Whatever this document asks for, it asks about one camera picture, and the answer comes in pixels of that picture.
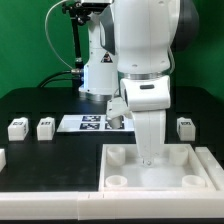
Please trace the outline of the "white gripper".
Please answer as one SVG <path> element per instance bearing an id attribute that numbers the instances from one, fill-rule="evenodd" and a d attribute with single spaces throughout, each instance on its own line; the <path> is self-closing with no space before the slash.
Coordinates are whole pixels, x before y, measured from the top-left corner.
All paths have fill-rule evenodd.
<path id="1" fill-rule="evenodd" d="M 154 156 L 165 142 L 166 110 L 170 107 L 170 78 L 120 81 L 121 96 L 131 113 L 136 145 L 144 167 L 154 166 Z"/>

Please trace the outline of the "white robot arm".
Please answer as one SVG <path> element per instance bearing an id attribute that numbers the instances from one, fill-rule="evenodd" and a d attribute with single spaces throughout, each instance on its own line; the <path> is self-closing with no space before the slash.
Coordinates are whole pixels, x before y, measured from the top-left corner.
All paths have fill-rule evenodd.
<path id="1" fill-rule="evenodd" d="M 137 150 L 150 166 L 164 146 L 166 110 L 171 105 L 172 53 L 197 35 L 199 17 L 192 0 L 81 0 L 101 8 L 100 44 L 117 56 L 119 96 L 107 102 L 113 128 L 131 117 Z"/>

